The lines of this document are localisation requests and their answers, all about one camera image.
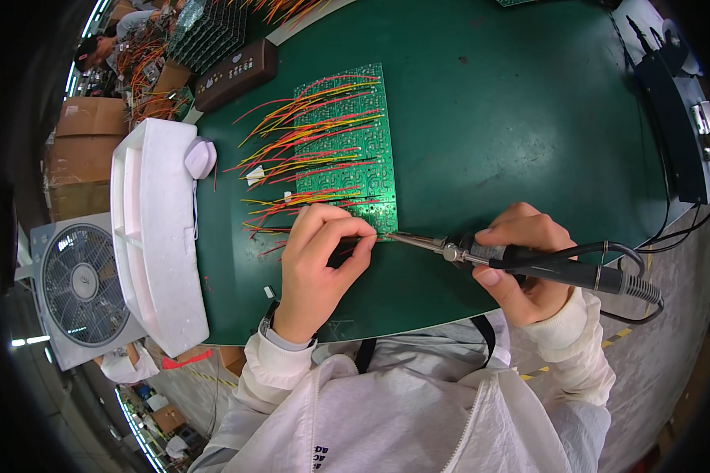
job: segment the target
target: black strap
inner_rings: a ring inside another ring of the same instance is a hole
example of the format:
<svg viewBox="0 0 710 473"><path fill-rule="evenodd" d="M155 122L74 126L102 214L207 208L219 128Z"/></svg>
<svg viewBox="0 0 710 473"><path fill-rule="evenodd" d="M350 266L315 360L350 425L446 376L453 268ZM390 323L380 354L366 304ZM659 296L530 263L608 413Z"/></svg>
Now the black strap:
<svg viewBox="0 0 710 473"><path fill-rule="evenodd" d="M492 357L492 352L494 351L494 344L497 341L497 338L494 336L494 329L492 328L492 324L489 323L485 315L472 317L471 322L473 322L473 325L476 326L478 331L482 333L484 341L487 342L489 355L487 356L487 360L484 361L484 364L482 365L482 368L486 368L487 363L489 363L489 359Z"/></svg>
<svg viewBox="0 0 710 473"><path fill-rule="evenodd" d="M355 357L355 366L357 367L357 372L363 374L368 369L368 365L371 364L371 358L373 358L373 350L376 348L376 339L367 338L360 342L360 350L357 351L357 356Z"/></svg>
<svg viewBox="0 0 710 473"><path fill-rule="evenodd" d="M484 341L487 342L487 348L489 349L489 356L487 356L486 361L482 365L482 368L487 367L489 359L492 357L492 352L494 351L494 344L497 338L494 336L494 329L492 324L489 323L487 317L484 315L476 316L471 318L471 322L476 326L478 331L481 332ZM365 373L368 370L368 365L371 364L371 358L373 358L373 350L376 348L376 339L367 338L360 342L360 349L355 356L355 366L357 367L357 372L360 374Z"/></svg>

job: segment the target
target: concrete floor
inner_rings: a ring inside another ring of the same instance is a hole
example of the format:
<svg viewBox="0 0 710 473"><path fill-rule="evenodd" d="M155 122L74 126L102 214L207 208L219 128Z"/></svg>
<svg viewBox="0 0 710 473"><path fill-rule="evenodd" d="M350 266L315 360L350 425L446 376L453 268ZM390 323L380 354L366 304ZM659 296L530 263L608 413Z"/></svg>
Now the concrete floor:
<svg viewBox="0 0 710 473"><path fill-rule="evenodd" d="M701 216L709 212L701 210ZM671 226L691 225L693 212ZM607 408L613 423L600 459L600 472L626 471L652 448L660 428L671 417L689 379L710 322L710 221L678 248L645 257L647 277L665 297L665 312L646 326L628 326L602 317L605 354L615 370L615 386ZM624 317L641 318L646 304L630 298L599 294L603 307ZM540 397L547 394L546 363L520 331L512 329L512 365L532 375L527 382ZM226 382L237 379L218 363L218 355L190 365L191 370ZM161 372L148 383L176 404L187 421L202 434L215 431L226 414L231 387L185 369Z"/></svg>

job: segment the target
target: brown control panel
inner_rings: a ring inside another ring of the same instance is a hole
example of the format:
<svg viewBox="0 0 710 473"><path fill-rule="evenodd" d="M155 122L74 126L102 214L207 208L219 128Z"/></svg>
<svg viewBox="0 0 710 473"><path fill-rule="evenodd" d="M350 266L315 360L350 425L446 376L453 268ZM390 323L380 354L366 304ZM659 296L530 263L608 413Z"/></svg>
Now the brown control panel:
<svg viewBox="0 0 710 473"><path fill-rule="evenodd" d="M276 51L265 38L235 51L198 79L194 108L212 112L276 77Z"/></svg>

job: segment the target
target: black cap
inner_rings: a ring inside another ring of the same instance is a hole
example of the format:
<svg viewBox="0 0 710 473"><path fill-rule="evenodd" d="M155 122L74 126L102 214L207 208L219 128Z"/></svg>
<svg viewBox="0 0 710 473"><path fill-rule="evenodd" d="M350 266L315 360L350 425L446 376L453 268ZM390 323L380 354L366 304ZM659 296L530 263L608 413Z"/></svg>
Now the black cap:
<svg viewBox="0 0 710 473"><path fill-rule="evenodd" d="M76 49L76 53L73 56L73 63L76 65L76 69L79 72L86 72L84 68L84 61L87 59L89 54L92 54L97 50L97 38L100 35L92 35L85 38L84 41Z"/></svg>

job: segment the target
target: wristwatch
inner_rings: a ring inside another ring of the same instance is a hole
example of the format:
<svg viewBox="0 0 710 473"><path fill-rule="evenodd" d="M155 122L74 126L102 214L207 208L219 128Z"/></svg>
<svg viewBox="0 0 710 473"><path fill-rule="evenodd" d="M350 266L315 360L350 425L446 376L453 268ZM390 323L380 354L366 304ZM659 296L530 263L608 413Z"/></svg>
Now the wristwatch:
<svg viewBox="0 0 710 473"><path fill-rule="evenodd" d="M269 328L273 328L273 316L276 314L276 309L278 308L279 301L274 299L271 301L271 305L269 306L268 310L265 311L265 316L263 317L262 320L260 320L260 325L258 326L258 331L262 336L266 336L265 334L268 333ZM308 344L308 348L313 346L316 341L318 340L318 332L314 333L312 337L310 337L310 343Z"/></svg>

